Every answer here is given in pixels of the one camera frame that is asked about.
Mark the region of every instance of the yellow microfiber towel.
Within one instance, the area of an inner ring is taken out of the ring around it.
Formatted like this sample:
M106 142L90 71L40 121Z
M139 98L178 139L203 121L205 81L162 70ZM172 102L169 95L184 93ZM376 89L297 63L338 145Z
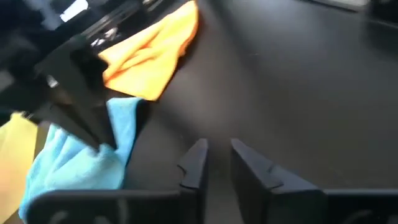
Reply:
M198 8L189 1L158 23L99 54L109 64L108 88L157 100L198 28Z
M33 162L37 126L13 114L0 128L0 223L17 209L25 191L25 178Z

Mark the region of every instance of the blue microfiber towel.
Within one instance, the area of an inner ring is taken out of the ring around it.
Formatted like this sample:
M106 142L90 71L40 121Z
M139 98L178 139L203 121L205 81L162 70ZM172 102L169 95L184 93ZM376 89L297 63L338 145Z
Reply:
M42 193L58 189L118 189L136 136L136 108L140 98L113 98L107 102L118 148L102 144L99 153L55 124L43 150L27 175L19 217L26 222L29 203Z

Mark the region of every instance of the dark table surface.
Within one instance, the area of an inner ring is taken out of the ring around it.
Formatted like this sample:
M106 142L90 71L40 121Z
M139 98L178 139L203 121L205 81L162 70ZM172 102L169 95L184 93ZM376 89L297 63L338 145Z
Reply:
M398 31L299 0L198 5L199 33L150 105L125 188L176 188L199 138L210 141L207 223L242 223L230 138L321 188L398 187Z

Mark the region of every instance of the orange microfiber towel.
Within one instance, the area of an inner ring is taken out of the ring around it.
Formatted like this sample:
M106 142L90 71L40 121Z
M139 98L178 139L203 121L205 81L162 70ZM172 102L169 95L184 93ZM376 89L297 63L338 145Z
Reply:
M157 100L198 28L198 8L189 1L158 23L99 54L109 64L108 88Z

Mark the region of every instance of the towel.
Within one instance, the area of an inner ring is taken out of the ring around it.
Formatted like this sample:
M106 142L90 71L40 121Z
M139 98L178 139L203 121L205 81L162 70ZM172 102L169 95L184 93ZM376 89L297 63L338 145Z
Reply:
M109 118L118 148L102 144L99 152L51 124L43 150L26 178L19 217L35 197L51 190L118 189L136 135L136 107L140 98L113 98L107 102Z
M198 9L189 1L158 23L104 50L108 88L146 100L157 100L171 79L177 60L194 38Z
M33 162L36 136L37 126L17 113L0 128L0 223L18 209L24 195L25 177Z

